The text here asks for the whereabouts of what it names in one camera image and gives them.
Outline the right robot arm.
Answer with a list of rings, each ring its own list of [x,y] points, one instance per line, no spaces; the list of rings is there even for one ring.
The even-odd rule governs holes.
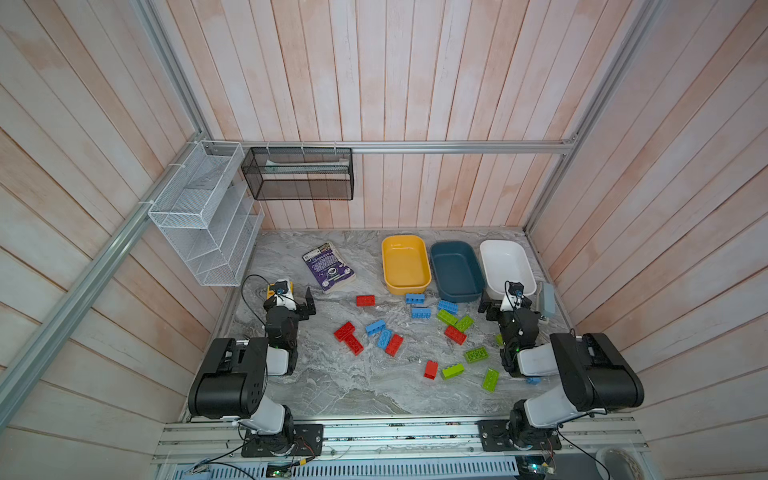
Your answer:
[[[523,284],[507,281],[498,300],[484,293],[478,311],[499,326],[499,353],[508,374],[559,379],[547,392],[516,401],[507,420],[480,421],[485,451],[559,449],[561,425],[643,403],[641,380],[607,335],[552,333],[547,343],[538,345],[543,315],[532,309]]]

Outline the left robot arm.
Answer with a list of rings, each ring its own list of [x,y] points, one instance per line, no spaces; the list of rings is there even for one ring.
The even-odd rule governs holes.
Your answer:
[[[293,417],[268,398],[267,380],[294,372],[299,324],[316,314],[316,306],[310,289],[298,302],[292,282],[283,279],[267,287],[263,307],[263,336],[212,341],[191,385],[188,410],[193,417],[233,420],[246,430],[248,444],[283,455],[295,446]]]

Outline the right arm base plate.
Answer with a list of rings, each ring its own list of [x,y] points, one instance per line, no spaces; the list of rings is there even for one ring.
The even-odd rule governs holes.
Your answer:
[[[554,429],[537,429],[511,420],[480,420],[479,438],[485,452],[556,451],[562,443]]]

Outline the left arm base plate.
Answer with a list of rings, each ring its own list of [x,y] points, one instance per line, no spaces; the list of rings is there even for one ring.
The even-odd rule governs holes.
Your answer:
[[[322,424],[289,425],[275,435],[247,433],[241,450],[244,458],[315,457],[322,453]]]

